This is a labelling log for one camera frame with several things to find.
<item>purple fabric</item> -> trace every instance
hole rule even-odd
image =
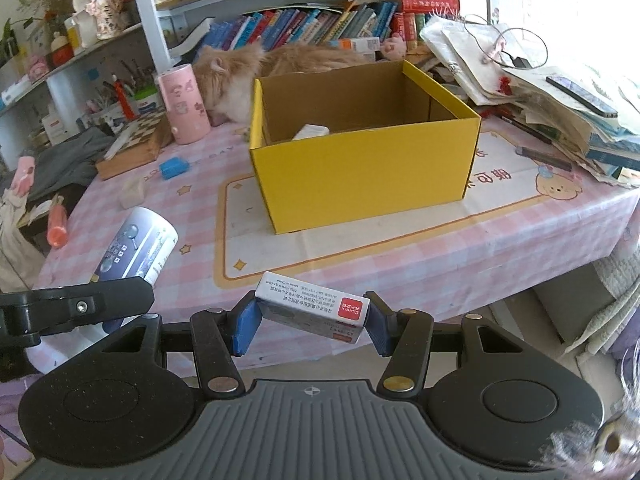
[[[613,355],[614,359],[622,360],[625,351],[628,349],[627,358],[630,358],[633,355],[638,339],[640,339],[640,308],[636,310],[629,323],[626,324],[624,330],[609,349],[609,353]]]
[[[22,394],[40,377],[40,374],[34,374],[0,383],[0,426],[11,431],[23,441],[25,440],[24,435],[20,430],[20,425],[18,425],[18,405]],[[9,460],[12,460],[12,462],[24,462],[30,459],[31,454],[20,444],[5,435],[2,430],[0,430],[0,435],[4,440],[4,454]]]

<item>table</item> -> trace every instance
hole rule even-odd
[[[495,118],[485,120],[482,130],[463,201],[276,236],[247,144],[232,125],[220,126],[194,144],[167,147],[153,164],[95,180],[69,219],[68,244],[50,252],[36,287],[88,282],[128,215],[117,195],[132,176],[147,178],[143,205],[171,222],[179,236],[154,288],[152,311],[164,322],[185,321],[212,305],[233,307],[266,269],[353,294],[375,290],[394,309],[420,308],[442,320],[612,251],[629,228],[640,190],[597,183],[582,170],[575,176],[541,170],[513,147],[551,147]],[[163,181],[158,164],[176,155],[192,167]],[[80,327],[43,338],[28,355],[47,372],[103,335],[97,326]],[[364,334],[358,345],[368,342]],[[351,348],[264,320],[238,365],[313,359]],[[193,375],[190,356],[171,355],[170,368]]]

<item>crosshair symbol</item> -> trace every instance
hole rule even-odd
[[[320,393],[320,388],[316,388],[315,386],[309,386],[303,390],[309,397],[316,396]]]

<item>pink checkered tablecloth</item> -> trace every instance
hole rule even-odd
[[[496,119],[483,130],[538,150],[538,140]],[[96,179],[69,219],[70,239],[52,250],[36,288],[86,283],[128,212],[118,204],[124,182],[148,176],[144,207],[166,218],[178,232],[178,244],[160,273],[153,312],[164,322],[185,321],[208,306],[231,308],[259,276],[227,286],[216,284],[214,254],[218,192],[229,179],[251,174],[248,149],[233,128],[223,125],[203,140],[171,145],[152,164],[105,182]],[[158,164],[179,155],[192,168],[164,181]],[[456,316],[510,296],[537,283],[609,254],[628,228],[640,190],[597,183],[578,170],[582,192],[574,200],[545,200],[468,222],[437,236],[396,245],[374,254],[313,264],[296,277],[353,294],[375,290],[392,308],[420,308],[436,320]],[[47,372],[104,333],[82,327],[43,338],[28,351],[33,364]],[[369,339],[363,335],[358,345]],[[263,321],[239,367],[257,367],[335,354],[349,346]],[[193,374],[188,356],[174,355],[170,367]]]

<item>chessboard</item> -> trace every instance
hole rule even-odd
[[[95,163],[101,179],[153,162],[160,149],[172,140],[171,126],[164,110],[149,112],[131,121],[103,160]]]

